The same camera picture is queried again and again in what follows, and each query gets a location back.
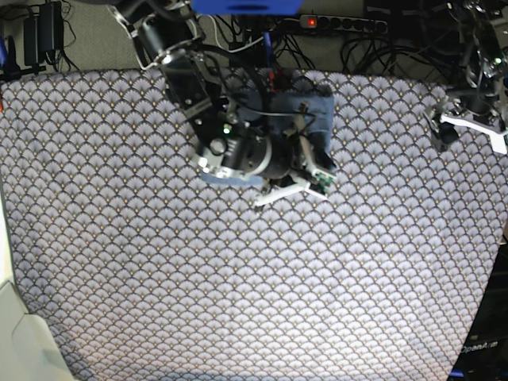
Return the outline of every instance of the table surface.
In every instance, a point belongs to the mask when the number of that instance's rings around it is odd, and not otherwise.
[[[508,159],[465,129],[430,146],[440,87],[294,74],[315,85],[335,98],[337,183],[261,215],[256,189],[199,178],[157,71],[2,86],[17,284],[77,379],[447,378],[506,223]]]

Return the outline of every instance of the black box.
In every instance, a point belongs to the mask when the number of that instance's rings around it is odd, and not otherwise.
[[[64,19],[61,2],[46,2],[39,8],[39,51],[54,52],[64,47]]]
[[[39,17],[32,16],[23,21],[23,51],[25,66],[35,66],[42,62],[39,52]]]

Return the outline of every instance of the blue cloth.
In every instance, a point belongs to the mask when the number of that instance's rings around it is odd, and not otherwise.
[[[0,37],[0,67],[5,67],[9,60],[9,53],[7,52],[6,43],[3,37]]]
[[[257,93],[241,93],[240,96],[244,102],[252,105],[252,108],[259,109],[261,107],[260,98]],[[316,117],[314,123],[306,129],[306,135],[314,146],[314,151],[324,152],[329,156],[335,105],[332,95],[323,97],[314,94],[279,93],[272,97],[270,110],[272,112],[297,112],[302,103],[308,106],[308,113]],[[260,117],[259,114],[242,107],[238,109],[238,114],[245,121],[255,121]],[[285,130],[291,128],[293,120],[294,116],[269,117],[268,122],[271,126],[271,133],[281,135]],[[310,123],[312,120],[313,117],[306,117],[307,123]],[[260,177],[254,177],[250,181],[245,182],[238,179],[218,179],[210,174],[202,174],[202,179],[207,183],[246,187],[257,186],[263,182]]]

